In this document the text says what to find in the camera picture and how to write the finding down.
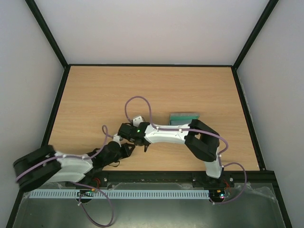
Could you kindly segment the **grey glasses case green inside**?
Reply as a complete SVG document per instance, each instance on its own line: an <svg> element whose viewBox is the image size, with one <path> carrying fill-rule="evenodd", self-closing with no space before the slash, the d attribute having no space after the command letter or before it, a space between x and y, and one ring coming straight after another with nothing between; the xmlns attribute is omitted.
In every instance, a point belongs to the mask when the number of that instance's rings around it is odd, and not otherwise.
<svg viewBox="0 0 304 228"><path fill-rule="evenodd" d="M169 125L190 124L193 119L199 119L200 114L196 112L177 112L171 113Z"/></svg>

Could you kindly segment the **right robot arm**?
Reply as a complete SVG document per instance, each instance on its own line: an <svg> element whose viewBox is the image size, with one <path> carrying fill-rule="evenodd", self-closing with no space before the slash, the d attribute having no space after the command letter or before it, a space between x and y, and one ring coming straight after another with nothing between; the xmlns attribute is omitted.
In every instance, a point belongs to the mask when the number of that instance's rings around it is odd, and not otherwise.
<svg viewBox="0 0 304 228"><path fill-rule="evenodd" d="M223 167L220 162L220 141L225 141L216 131L202 121L193 119L189 124L156 125L149 122L123 123L118 136L143 146L146 151L150 144L175 143L184 144L192 154L205 164L208 183L218 186L223 180Z"/></svg>

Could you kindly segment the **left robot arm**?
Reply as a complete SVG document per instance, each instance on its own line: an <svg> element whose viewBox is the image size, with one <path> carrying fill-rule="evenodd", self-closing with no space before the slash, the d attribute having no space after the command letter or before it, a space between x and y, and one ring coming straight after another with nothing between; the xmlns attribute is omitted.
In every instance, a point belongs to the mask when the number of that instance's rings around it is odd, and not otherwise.
<svg viewBox="0 0 304 228"><path fill-rule="evenodd" d="M53 182L87 183L105 166L130 157L134 149L133 144L111 141L102 149L73 155L56 151L52 145L42 146L14 161L16 183L23 192Z"/></svg>

